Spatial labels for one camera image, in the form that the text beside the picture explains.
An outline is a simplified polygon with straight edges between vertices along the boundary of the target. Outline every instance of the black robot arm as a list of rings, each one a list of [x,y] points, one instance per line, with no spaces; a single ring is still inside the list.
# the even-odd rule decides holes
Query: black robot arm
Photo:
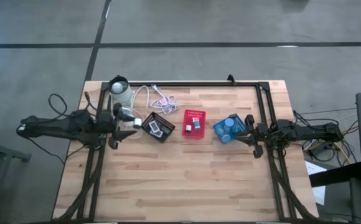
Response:
[[[300,140],[322,139],[325,141],[337,142],[344,138],[338,125],[327,123],[315,126],[300,126],[292,121],[279,119],[267,127],[265,123],[254,125],[254,117],[249,114],[244,120],[247,131],[237,134],[236,140],[254,146],[254,156],[259,158],[263,155],[262,147],[258,142],[264,142],[268,149],[286,147],[289,143]]]
[[[24,138],[51,136],[80,141],[84,146],[97,146],[103,134],[111,134],[109,146],[117,149],[118,141],[136,133],[135,130],[121,131],[118,121],[133,121],[134,117],[122,112],[119,103],[114,105],[113,115],[110,110],[102,110],[92,118],[88,110],[76,110],[62,119],[45,119],[30,116],[21,120],[16,133]]]

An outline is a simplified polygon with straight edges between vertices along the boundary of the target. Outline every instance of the red basket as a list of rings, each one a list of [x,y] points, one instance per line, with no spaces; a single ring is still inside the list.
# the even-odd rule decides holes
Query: red basket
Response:
[[[200,128],[194,129],[193,118],[200,119]],[[186,125],[191,125],[192,130],[190,133],[186,133]],[[202,139],[204,138],[205,130],[205,111],[196,111],[196,110],[185,110],[185,115],[183,117],[183,128],[182,135],[186,138]]]

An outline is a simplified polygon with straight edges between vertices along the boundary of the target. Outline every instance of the blue lid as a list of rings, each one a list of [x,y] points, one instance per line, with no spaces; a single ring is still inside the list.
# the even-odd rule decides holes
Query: blue lid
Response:
[[[222,142],[228,143],[228,142],[230,142],[230,140],[232,140],[230,135],[225,134],[225,135],[222,136]]]
[[[235,121],[231,118],[226,118],[225,124],[226,124],[226,126],[232,127],[235,124]]]

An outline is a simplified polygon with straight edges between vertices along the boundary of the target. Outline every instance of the concrete floor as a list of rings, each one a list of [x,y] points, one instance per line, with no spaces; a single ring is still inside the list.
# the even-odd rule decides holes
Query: concrete floor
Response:
[[[0,0],[0,44],[92,43],[104,0]],[[361,0],[120,0],[111,3],[102,42],[361,42]],[[50,218],[61,163],[16,136],[20,119],[55,116],[62,95],[77,107],[91,49],[0,49],[0,144],[31,152],[14,162],[0,196],[0,223]],[[354,106],[361,47],[100,49],[92,80],[286,80],[300,113]],[[307,118],[341,119],[354,111]],[[350,126],[356,117],[343,120]],[[347,140],[360,160],[359,137]],[[68,141],[38,138],[64,157]],[[338,165],[336,160],[329,164]]]

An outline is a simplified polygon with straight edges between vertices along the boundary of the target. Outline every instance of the blue plastic container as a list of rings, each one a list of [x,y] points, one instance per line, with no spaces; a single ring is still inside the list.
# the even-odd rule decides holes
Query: blue plastic container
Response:
[[[247,127],[238,115],[232,116],[214,124],[213,130],[219,140],[226,144],[235,139],[236,134],[246,131]]]

